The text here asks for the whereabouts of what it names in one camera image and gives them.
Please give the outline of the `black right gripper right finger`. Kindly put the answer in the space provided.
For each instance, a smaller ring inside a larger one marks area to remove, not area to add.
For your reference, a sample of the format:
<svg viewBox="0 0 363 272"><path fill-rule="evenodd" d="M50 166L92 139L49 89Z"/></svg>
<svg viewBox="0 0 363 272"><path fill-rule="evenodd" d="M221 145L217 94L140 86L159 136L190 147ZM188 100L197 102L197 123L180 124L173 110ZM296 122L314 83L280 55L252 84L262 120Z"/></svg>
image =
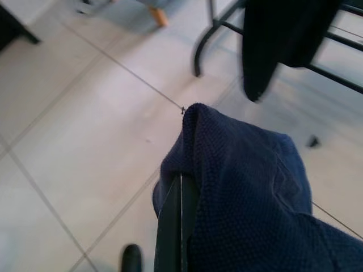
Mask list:
<svg viewBox="0 0 363 272"><path fill-rule="evenodd" d="M188 272L188 241L195 226L198 201L195 182L181 175L181 272Z"/></svg>

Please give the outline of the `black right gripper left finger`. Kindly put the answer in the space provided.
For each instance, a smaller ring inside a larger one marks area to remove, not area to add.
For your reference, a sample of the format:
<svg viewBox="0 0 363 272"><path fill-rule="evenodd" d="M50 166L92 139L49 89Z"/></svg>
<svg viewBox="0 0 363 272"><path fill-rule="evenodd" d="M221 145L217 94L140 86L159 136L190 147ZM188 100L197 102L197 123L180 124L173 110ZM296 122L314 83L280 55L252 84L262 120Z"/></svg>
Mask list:
<svg viewBox="0 0 363 272"><path fill-rule="evenodd" d="M180 272L180 178L175 178L158 215L154 272Z"/></svg>

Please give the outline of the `navy knit sweater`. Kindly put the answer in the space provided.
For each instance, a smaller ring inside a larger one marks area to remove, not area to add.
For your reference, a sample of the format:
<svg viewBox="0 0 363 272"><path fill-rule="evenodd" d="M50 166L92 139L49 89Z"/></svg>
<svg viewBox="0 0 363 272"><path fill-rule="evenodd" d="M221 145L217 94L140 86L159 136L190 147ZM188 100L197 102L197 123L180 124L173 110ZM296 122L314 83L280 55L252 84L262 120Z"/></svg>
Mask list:
<svg viewBox="0 0 363 272"><path fill-rule="evenodd" d="M363 272L363 241L313 216L310 184L288 135L193 104L161 164L158 217L175 178L199 190L190 272Z"/></svg>

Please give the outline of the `black robot foot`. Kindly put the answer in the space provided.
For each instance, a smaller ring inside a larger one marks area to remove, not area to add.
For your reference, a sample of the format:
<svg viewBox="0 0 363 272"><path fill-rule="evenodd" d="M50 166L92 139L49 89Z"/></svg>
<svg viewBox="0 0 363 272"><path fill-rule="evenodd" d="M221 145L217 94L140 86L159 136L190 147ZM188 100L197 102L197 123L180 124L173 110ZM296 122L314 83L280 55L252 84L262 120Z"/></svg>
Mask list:
<svg viewBox="0 0 363 272"><path fill-rule="evenodd" d="M120 272L142 272L142 252L137 244L128 244L124 248Z"/></svg>

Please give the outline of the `black hooded garment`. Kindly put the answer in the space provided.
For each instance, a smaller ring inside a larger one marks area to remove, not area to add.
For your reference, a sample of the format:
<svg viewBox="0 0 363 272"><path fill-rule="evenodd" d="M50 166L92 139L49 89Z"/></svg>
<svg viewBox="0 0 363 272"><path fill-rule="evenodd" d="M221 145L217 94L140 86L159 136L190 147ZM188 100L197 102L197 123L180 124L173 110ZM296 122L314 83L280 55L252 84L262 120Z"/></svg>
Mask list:
<svg viewBox="0 0 363 272"><path fill-rule="evenodd" d="M313 60L342 0L247 0L242 38L243 88L258 101L278 64Z"/></svg>

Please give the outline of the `black metal clothes rack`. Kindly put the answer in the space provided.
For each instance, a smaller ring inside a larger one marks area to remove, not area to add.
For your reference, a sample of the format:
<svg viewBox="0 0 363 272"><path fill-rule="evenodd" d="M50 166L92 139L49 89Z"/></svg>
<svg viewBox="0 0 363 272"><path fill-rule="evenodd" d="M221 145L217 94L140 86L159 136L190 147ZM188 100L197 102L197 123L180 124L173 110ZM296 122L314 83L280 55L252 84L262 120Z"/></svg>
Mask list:
<svg viewBox="0 0 363 272"><path fill-rule="evenodd" d="M221 27L226 27L241 36L244 35L243 28L239 28L239 27L233 25L232 23L228 22L228 20L237 10L242 10L245 8L246 0L234 0L234 2L231 5L227 6L224 9L223 13L221 13L221 16L219 16L215 12L215 1L216 0L206 0L206 1L208 3L207 7L208 7L210 27L205 29L204 34L202 34L199 37L199 40L195 46L195 50L194 50L194 54L193 54L193 61L192 61L192 74L197 78L201 77L201 75L202 75L201 56L203 53L203 49L206 46L206 44L210 41L211 37ZM351 14L355 14L360 17L363 17L363 9L358 8L357 6L343 4L340 9L343 11L346 11L346 12L350 12ZM336 41L338 43L341 43L343 45L346 45L355 50L363 52L363 44L350 40L346 37L339 36L332 32L327 32L326 38ZM352 89L355 92L363 94L363 86L358 85L354 82L351 82L350 80L345 79L337 74L333 74L330 71L323 69L322 67L319 67L315 64L309 64L309 65L305 66L305 68L309 69L329 80L332 80L340 85L343 85L344 87Z"/></svg>

